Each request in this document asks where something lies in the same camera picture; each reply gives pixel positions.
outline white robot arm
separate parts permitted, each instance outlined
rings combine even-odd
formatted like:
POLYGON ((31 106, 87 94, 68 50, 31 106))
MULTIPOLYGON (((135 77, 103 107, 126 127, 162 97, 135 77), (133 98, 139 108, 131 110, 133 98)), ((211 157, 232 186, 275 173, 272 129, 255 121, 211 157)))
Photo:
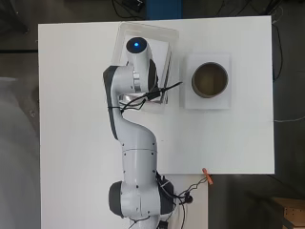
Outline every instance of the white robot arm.
MULTIPOLYGON (((174 199, 164 195, 156 181, 154 134, 123 118, 118 96, 151 92, 157 84, 156 68, 145 39, 132 38, 126 48, 128 65, 110 66, 104 71, 112 133, 122 146, 124 173, 124 181, 115 182, 110 189, 109 205, 118 216, 131 219, 132 229, 155 229, 160 216, 173 211, 174 199)), ((173 194, 172 184, 167 181, 166 185, 173 194)))

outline white tabletop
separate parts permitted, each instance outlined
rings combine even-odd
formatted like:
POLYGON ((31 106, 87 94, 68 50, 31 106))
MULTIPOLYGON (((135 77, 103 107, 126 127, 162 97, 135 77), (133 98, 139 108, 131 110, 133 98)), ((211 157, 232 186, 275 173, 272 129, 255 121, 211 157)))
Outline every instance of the white tabletop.
MULTIPOLYGON (((230 110, 184 111, 175 89, 163 115, 126 114, 155 133, 158 170, 198 174, 206 167, 213 174, 273 173, 270 17, 140 23, 179 31, 175 61, 190 52, 229 52, 233 59, 230 110), (198 125, 208 132, 194 135, 198 125), (192 154, 187 156, 190 146, 192 154)), ((109 187, 122 179, 122 168, 102 78, 111 64, 118 27, 118 22, 39 26, 43 229, 127 226, 108 207, 109 187)), ((171 83, 179 80, 178 69, 171 75, 171 83)), ((182 190, 200 176, 173 179, 182 190)), ((186 228, 206 228, 207 186, 195 195, 189 209, 193 219, 188 219, 186 228)))

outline clear plastic container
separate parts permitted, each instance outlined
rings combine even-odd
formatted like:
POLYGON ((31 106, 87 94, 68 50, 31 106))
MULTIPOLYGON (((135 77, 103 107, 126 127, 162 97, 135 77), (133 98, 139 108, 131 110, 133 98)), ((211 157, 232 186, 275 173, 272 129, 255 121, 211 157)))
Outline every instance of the clear plastic container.
MULTIPOLYGON (((126 43, 133 37, 143 37, 148 41, 152 49, 152 59, 157 68, 158 87, 167 87, 171 67, 173 66, 174 49, 179 38, 179 32, 139 23, 122 22, 116 36, 112 64, 125 66, 127 64, 126 43)), ((121 104, 142 94, 125 94, 120 97, 121 104)), ((163 113, 167 103, 167 94, 152 101, 146 102, 142 110, 153 113, 163 113)))

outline orange clip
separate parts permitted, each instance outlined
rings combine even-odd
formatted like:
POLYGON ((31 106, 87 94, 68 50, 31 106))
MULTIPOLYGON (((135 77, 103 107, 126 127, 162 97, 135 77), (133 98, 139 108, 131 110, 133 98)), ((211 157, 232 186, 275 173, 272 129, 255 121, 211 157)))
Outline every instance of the orange clip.
POLYGON ((202 169, 202 173, 206 176, 206 178, 207 178, 209 184, 212 185, 212 184, 213 184, 213 181, 212 181, 212 179, 211 179, 211 176, 208 174, 208 171, 207 171, 205 168, 203 168, 203 169, 202 169))

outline gray floor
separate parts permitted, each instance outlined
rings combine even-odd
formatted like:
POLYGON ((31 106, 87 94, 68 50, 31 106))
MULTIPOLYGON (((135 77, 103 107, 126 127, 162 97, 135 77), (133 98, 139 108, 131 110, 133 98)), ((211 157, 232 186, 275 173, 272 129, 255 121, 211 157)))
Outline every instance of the gray floor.
MULTIPOLYGON (((244 0, 227 0, 220 16, 236 15, 244 0)), ((257 15, 268 1, 253 0, 240 15, 257 15)), ((185 18, 212 17, 218 12, 221 0, 184 1, 185 18)), ((30 27, 26 35, 10 32, 0 36, 0 50, 37 49, 38 23, 67 23, 120 20, 109 0, 19 0, 19 15, 30 27)), ((274 118, 290 119, 305 115, 305 4, 285 1, 279 27, 283 49, 283 70, 274 83, 274 118)), ((274 32, 274 69, 280 64, 279 46, 274 32)), ((37 54, 0 54, 0 76, 22 80, 28 88, 37 85, 37 54)), ((305 198, 305 121, 274 125, 275 177, 213 176, 210 188, 209 225, 220 228, 281 228, 264 210, 253 195, 260 197, 305 198)))

